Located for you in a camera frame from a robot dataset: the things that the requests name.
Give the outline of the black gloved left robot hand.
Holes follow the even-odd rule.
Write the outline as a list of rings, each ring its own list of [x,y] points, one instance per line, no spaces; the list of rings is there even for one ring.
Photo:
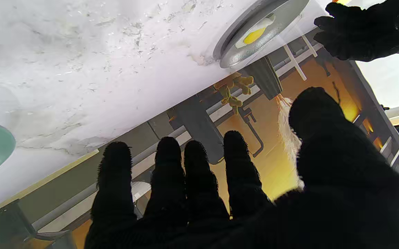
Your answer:
[[[339,60],[370,62],[399,54],[399,0],[386,0],[362,9],[329,3],[328,16],[314,24],[314,40]]]

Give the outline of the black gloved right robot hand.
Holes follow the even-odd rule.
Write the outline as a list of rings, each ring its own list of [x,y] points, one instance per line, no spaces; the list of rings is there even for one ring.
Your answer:
[[[134,213],[131,152],[110,143],[98,170],[86,249],[399,249],[399,174],[321,87],[295,99],[289,124],[302,144],[304,188],[271,201],[248,146],[224,136],[228,212],[203,145],[157,146],[151,197]]]

